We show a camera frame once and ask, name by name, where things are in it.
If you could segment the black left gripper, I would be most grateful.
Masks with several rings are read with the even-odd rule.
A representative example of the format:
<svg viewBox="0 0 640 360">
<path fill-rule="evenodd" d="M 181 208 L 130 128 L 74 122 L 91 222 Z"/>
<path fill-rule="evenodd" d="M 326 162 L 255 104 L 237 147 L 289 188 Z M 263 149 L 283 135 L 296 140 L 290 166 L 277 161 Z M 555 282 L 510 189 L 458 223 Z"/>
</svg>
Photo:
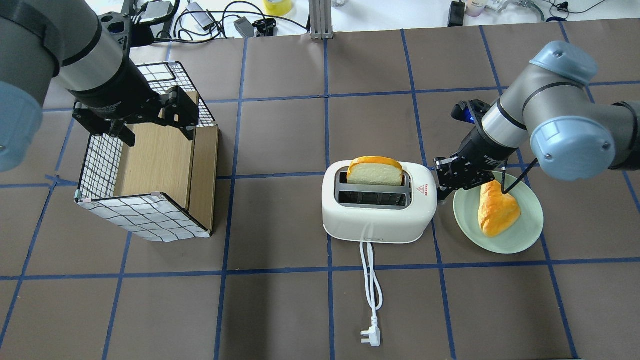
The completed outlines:
<svg viewBox="0 0 640 360">
<path fill-rule="evenodd" d="M 105 84 L 72 94 L 77 106 L 72 116 L 90 135 L 116 136 L 125 145 L 134 147 L 136 135 L 126 124 L 151 123 L 178 129 L 188 141 L 195 139 L 195 128 L 199 125 L 198 91 L 172 86 L 160 96 L 132 60 L 123 60 Z"/>
</svg>

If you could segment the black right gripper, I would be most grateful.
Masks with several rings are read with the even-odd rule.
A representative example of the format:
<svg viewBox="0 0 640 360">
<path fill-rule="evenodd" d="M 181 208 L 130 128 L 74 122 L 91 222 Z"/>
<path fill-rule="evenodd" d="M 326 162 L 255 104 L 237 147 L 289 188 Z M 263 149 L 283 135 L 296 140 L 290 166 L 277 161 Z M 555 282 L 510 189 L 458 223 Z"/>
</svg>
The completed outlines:
<svg viewBox="0 0 640 360">
<path fill-rule="evenodd" d="M 495 142 L 478 128 L 471 130 L 457 152 L 450 157 L 433 159 L 438 178 L 438 202 L 446 202 L 455 191 L 470 191 L 494 180 L 502 180 L 502 172 L 493 170 L 515 151 L 516 148 Z"/>
</svg>

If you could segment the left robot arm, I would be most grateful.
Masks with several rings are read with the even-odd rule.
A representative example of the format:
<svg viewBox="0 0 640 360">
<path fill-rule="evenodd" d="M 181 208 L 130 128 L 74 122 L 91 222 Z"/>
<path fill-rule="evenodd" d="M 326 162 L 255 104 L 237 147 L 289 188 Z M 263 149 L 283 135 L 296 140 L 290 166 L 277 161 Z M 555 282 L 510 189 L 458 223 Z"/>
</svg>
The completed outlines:
<svg viewBox="0 0 640 360">
<path fill-rule="evenodd" d="M 189 141 L 199 123 L 197 103 L 177 86 L 151 89 L 130 50 L 154 43 L 134 2 L 96 14 L 84 0 L 3 0 L 0 3 L 0 165 L 20 166 L 42 124 L 52 80 L 77 101 L 73 118 L 90 135 L 135 145 L 128 125 L 179 129 Z"/>
</svg>

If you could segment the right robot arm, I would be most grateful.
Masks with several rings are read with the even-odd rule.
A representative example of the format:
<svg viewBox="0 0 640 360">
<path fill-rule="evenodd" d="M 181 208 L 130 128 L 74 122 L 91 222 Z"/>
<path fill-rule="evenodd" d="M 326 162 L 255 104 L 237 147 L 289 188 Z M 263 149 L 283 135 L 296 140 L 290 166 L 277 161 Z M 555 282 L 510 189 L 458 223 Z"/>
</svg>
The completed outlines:
<svg viewBox="0 0 640 360">
<path fill-rule="evenodd" d="M 451 117 L 473 128 L 450 157 L 434 158 L 438 200 L 491 182 L 493 171 L 525 141 L 535 162 L 556 180 L 637 171 L 639 102 L 592 103 L 586 87 L 597 73 L 597 62 L 581 48 L 552 41 L 493 103 L 458 102 Z"/>
</svg>

